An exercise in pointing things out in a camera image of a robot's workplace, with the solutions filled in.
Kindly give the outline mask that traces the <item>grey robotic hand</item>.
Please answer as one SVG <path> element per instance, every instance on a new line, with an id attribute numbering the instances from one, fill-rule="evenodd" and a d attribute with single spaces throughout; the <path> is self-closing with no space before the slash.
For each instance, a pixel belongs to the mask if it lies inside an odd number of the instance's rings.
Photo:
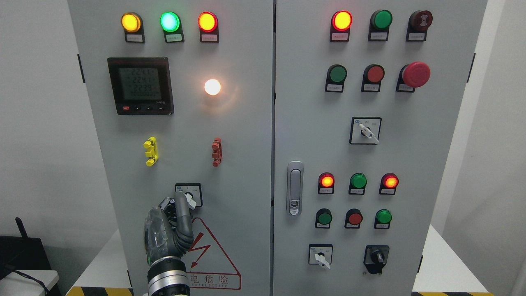
<path id="1" fill-rule="evenodd" d="M 163 257 L 181 258 L 194 243 L 190 210 L 195 202 L 181 191 L 150 209 L 145 219 L 144 244 L 152 266 Z"/>

